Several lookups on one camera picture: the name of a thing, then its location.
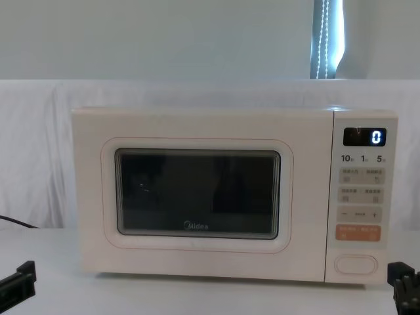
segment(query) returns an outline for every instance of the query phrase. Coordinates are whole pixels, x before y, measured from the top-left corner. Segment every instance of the number 0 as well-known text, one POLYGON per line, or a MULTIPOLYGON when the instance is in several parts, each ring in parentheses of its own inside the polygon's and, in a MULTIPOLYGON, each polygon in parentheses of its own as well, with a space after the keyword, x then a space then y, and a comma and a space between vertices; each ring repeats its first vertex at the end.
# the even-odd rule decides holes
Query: number 0
POLYGON ((378 130, 375 130, 374 132, 372 132, 372 143, 373 144, 378 144, 381 142, 381 136, 382 133, 378 130))

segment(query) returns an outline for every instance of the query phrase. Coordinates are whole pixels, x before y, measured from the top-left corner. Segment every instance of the midea logo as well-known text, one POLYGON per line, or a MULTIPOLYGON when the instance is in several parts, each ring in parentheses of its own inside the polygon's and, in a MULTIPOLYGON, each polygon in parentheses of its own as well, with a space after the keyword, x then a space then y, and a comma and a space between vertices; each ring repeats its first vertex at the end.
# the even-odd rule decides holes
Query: midea logo
POLYGON ((208 230, 207 224, 194 223, 191 221, 184 221, 184 230, 208 230))

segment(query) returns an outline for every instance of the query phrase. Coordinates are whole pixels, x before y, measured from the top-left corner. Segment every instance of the black cable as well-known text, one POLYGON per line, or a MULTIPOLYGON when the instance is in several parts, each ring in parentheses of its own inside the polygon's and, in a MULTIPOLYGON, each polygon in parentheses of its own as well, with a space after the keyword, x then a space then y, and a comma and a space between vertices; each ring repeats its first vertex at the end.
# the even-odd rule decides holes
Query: black cable
POLYGON ((9 222, 13 222, 13 223, 16 223, 16 224, 20 224, 20 225, 25 226, 27 228, 38 228, 37 226, 33 226, 33 225, 28 224, 28 223, 19 221, 19 220, 15 220, 15 219, 12 219, 12 218, 9 218, 9 217, 5 217, 4 215, 0 215, 0 219, 1 220, 6 220, 6 221, 9 221, 9 222))

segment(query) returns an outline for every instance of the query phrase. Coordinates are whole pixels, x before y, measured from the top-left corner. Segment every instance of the power cord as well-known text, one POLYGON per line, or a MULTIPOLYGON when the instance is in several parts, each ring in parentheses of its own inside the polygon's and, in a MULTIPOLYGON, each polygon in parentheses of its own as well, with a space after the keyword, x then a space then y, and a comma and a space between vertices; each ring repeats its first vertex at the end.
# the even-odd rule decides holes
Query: power cord
POLYGON ((33 225, 28 224, 28 223, 19 221, 19 220, 15 220, 15 219, 12 219, 12 218, 9 218, 9 217, 5 217, 4 215, 0 215, 0 219, 25 226, 26 228, 38 228, 37 226, 33 226, 33 225))
POLYGON ((35 295, 37 274, 35 262, 27 261, 16 269, 16 273, 0 280, 0 313, 35 295))

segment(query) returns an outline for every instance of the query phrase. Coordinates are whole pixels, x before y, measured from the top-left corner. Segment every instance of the door release button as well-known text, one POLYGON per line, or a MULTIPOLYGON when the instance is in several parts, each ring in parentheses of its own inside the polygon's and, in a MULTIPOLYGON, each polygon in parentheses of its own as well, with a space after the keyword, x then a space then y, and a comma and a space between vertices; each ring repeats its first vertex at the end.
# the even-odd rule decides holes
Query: door release button
POLYGON ((377 269, 376 259, 368 255, 342 255, 334 265, 342 274, 372 274, 377 269))

